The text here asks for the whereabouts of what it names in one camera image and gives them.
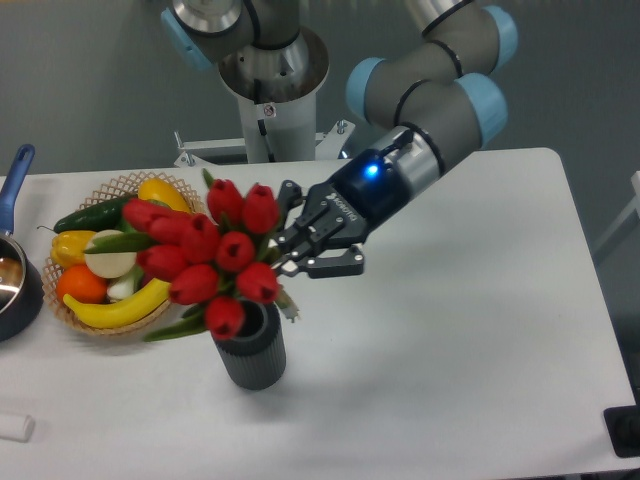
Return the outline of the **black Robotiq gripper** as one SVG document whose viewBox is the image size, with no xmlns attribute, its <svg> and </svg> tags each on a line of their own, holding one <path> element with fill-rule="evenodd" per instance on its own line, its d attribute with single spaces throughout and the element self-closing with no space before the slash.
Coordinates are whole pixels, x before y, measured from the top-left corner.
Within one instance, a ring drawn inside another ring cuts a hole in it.
<svg viewBox="0 0 640 480">
<path fill-rule="evenodd" d="M 349 243 L 365 241 L 405 206 L 405 181 L 391 155 L 367 149 L 326 181 L 312 186 L 302 213 L 287 227 L 290 211 L 304 202 L 302 187 L 284 180 L 277 196 L 280 220 L 273 239 L 281 250 L 292 251 L 272 264 L 276 276 L 357 276 L 365 266 L 358 244 L 340 255 L 321 257 L 313 253 L 309 237 L 325 248 L 345 248 Z"/>
</svg>

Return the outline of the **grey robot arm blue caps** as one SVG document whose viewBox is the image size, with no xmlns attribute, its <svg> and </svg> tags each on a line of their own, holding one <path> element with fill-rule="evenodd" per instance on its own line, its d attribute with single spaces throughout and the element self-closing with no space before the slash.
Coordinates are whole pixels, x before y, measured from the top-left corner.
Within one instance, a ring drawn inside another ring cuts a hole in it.
<svg viewBox="0 0 640 480">
<path fill-rule="evenodd" d="M 281 185 L 285 220 L 272 244 L 279 275 L 358 275 L 367 237 L 494 138 L 508 119 L 491 74 L 518 46 L 511 16 L 473 1 L 409 6 L 422 44 L 396 61 L 368 58 L 350 74 L 350 110 L 384 135 L 308 191 Z M 192 68 L 216 68 L 236 98 L 252 163 L 313 160 L 316 94 L 329 70 L 323 41 L 295 1 L 173 1 L 161 23 Z"/>
</svg>

